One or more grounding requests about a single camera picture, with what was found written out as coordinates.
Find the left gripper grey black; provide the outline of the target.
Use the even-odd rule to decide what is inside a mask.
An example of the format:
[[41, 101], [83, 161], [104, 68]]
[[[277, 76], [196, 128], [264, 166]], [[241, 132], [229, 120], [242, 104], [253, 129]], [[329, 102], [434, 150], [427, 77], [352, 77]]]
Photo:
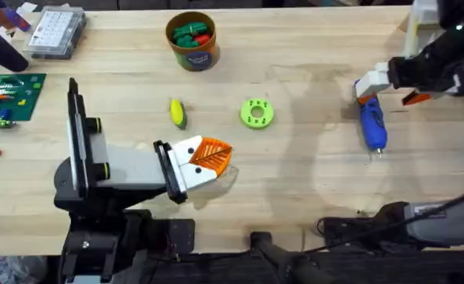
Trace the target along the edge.
[[99, 118], [87, 118], [86, 127], [97, 185], [138, 195], [142, 201], [166, 193], [181, 204], [189, 189], [219, 177], [231, 157], [232, 147], [211, 137], [194, 136], [172, 145], [157, 140], [145, 151], [107, 144]]

